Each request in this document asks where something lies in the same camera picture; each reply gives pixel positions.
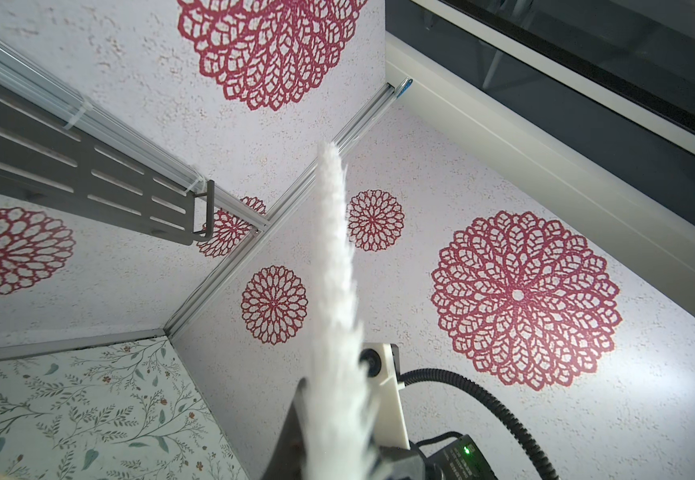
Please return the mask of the white bristle hand brush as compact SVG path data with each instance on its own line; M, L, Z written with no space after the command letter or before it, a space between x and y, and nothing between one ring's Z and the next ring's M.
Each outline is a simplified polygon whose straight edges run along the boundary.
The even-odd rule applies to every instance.
M311 368L298 412L306 479L373 479L381 472L371 443L371 394L357 317L355 250L346 218L346 173L333 143L319 145L315 169Z

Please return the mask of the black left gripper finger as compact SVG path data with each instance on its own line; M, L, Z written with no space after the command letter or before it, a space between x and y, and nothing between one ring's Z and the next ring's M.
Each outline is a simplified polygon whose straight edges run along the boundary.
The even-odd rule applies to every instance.
M304 411L307 379L299 380L262 480L301 480L306 457L299 411Z

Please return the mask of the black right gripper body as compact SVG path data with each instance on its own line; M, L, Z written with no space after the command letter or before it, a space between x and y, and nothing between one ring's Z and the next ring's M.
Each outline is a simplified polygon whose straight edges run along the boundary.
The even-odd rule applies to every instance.
M379 458L391 468L387 479L497 480L469 435L441 434L409 445L379 448Z

